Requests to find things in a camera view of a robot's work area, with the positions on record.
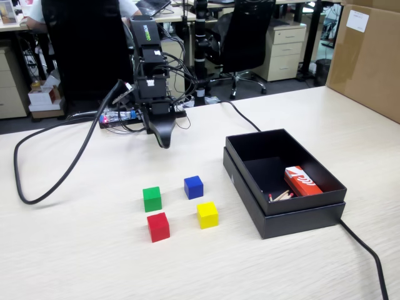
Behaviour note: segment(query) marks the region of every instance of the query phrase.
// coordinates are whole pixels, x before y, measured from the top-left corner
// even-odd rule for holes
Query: robotic arm
[[[169,148],[176,123],[173,100],[167,96],[169,71],[157,24],[149,16],[131,18],[134,52],[135,103],[143,112],[147,133],[154,133],[162,148]]]

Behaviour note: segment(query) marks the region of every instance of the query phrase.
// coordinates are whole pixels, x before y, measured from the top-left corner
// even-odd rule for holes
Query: yellow cube
[[[197,218],[201,229],[218,226],[218,211],[213,202],[197,205]]]

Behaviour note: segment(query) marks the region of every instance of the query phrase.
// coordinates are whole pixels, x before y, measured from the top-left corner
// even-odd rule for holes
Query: trash bin
[[[315,72],[315,86],[324,86],[328,79],[329,68],[331,67],[332,59],[318,59],[315,63],[317,65]]]

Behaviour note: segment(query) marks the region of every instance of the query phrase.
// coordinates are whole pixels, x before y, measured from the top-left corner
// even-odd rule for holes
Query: green cube
[[[144,199],[144,211],[158,211],[163,208],[161,203],[160,188],[150,187],[149,189],[143,189],[143,199]]]

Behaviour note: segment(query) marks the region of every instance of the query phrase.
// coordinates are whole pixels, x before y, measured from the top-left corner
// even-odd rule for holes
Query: red cube
[[[151,241],[153,243],[170,237],[169,223],[165,212],[147,217],[147,225],[149,226]]]

